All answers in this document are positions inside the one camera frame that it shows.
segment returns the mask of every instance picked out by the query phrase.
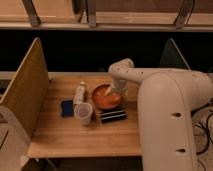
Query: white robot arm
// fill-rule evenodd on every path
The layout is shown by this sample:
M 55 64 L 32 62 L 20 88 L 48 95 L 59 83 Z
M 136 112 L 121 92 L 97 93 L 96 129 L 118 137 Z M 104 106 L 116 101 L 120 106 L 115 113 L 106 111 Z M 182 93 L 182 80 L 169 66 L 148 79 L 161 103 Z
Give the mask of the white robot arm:
M 209 77 L 198 71 L 134 68 L 130 59 L 109 67 L 111 91 L 124 93 L 126 82 L 140 84 L 138 121 L 144 171 L 196 171 L 191 111 L 213 97 Z

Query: paper cup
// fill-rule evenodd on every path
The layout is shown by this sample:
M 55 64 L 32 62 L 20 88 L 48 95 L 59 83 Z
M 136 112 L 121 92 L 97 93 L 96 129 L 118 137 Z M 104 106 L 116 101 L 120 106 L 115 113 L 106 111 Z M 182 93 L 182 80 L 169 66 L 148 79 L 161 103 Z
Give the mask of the paper cup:
M 91 116 L 93 113 L 93 107 L 90 103 L 82 102 L 77 104 L 74 108 L 74 116 L 79 120 L 83 126 L 89 125 Z

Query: small bottle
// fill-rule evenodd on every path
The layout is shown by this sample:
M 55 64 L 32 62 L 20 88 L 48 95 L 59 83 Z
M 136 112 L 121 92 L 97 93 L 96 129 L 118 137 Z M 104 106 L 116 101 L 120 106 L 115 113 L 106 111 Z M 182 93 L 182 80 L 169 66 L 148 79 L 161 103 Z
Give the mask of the small bottle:
M 85 100 L 85 96 L 86 96 L 86 84 L 85 82 L 82 81 L 76 88 L 73 104 L 77 105 L 82 103 Z

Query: bowl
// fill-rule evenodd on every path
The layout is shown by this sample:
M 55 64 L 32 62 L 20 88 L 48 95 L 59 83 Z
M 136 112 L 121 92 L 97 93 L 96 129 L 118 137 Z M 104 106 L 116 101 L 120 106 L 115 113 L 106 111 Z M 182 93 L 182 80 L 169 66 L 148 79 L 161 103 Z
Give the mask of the bowl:
M 109 84 L 104 84 L 96 87 L 92 93 L 93 103 L 101 110 L 110 110 L 117 107 L 122 99 L 119 93 L 110 93 L 105 95 L 105 92 L 109 88 Z

